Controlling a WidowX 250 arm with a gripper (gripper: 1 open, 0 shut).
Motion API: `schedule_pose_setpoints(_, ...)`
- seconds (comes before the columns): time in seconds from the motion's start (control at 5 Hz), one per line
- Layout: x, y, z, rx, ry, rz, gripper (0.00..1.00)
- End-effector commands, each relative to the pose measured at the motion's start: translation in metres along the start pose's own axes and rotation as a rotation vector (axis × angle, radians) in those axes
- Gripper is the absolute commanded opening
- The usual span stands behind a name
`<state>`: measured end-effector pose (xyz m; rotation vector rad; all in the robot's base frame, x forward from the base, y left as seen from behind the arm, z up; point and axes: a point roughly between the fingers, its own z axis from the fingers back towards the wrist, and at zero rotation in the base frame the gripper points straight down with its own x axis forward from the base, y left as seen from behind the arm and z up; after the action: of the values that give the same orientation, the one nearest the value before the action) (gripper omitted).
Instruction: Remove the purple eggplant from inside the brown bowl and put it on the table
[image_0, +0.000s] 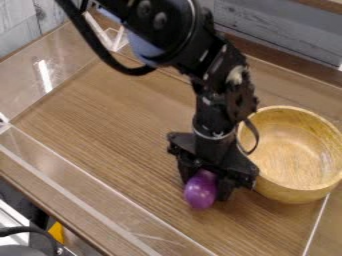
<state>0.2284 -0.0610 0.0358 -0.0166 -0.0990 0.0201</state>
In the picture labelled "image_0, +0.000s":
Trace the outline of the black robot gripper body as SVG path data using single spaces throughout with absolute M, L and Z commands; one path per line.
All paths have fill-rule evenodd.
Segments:
M 197 133 L 170 132 L 167 140 L 167 151 L 175 156 L 177 161 L 181 155 L 187 155 L 197 160 L 199 169 L 214 172 L 220 178 L 234 179 L 237 187 L 254 187 L 260 168 L 249 159 L 249 155 L 258 147 L 260 135 L 256 135 L 256 144 L 250 150 L 242 147 L 236 132 L 218 140 L 203 138 Z

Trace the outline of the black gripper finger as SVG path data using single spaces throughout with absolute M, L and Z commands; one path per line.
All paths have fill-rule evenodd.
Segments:
M 199 164 L 197 160 L 190 158 L 187 155 L 178 157 L 178 169 L 183 183 L 187 183 L 191 177 L 197 174 Z
M 230 179 L 229 177 L 222 177 L 218 180 L 217 188 L 218 188 L 217 200 L 226 201 L 230 198 L 232 193 L 236 189 L 236 180 Z

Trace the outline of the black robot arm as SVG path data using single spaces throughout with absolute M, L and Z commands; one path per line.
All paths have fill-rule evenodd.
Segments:
M 102 61 L 117 71 L 142 76 L 170 66 L 186 75 L 197 97 L 193 131 L 167 134 L 193 204 L 202 197 L 225 201 L 252 189 L 260 168 L 238 139 L 253 127 L 260 99 L 246 56 L 214 28 L 211 11 L 197 0 L 97 0 L 127 29 L 139 67 L 125 66 L 106 49 L 73 0 L 55 0 Z

